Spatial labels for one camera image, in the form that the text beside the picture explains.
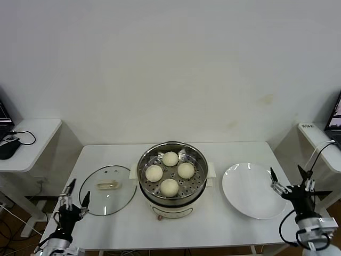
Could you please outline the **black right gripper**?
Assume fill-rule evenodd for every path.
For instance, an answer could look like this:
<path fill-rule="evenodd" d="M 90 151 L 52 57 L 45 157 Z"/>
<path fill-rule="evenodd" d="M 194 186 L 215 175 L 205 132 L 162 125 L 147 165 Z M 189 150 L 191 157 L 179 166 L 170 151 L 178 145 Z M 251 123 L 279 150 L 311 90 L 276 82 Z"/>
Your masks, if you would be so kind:
<path fill-rule="evenodd" d="M 301 186 L 283 186 L 277 178 L 272 167 L 271 188 L 285 200 L 291 202 L 296 213 L 295 220 L 304 220 L 309 218 L 320 218 L 321 215 L 314 210 L 314 204 L 311 200 L 314 191 L 315 180 L 312 179 L 313 172 L 305 171 L 300 165 L 297 165 L 299 173 L 302 177 Z"/>

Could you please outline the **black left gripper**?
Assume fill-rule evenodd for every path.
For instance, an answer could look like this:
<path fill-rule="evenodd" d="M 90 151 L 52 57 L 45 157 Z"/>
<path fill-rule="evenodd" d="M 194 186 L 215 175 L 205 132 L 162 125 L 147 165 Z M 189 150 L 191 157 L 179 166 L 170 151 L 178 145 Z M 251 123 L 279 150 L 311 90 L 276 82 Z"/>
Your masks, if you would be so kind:
<path fill-rule="evenodd" d="M 67 235 L 71 235 L 76 222 L 88 213 L 90 204 L 90 191 L 88 191 L 81 202 L 81 208 L 72 204 L 71 194 L 74 190 L 76 179 L 65 187 L 59 195 L 60 208 L 58 210 L 58 229 Z"/>

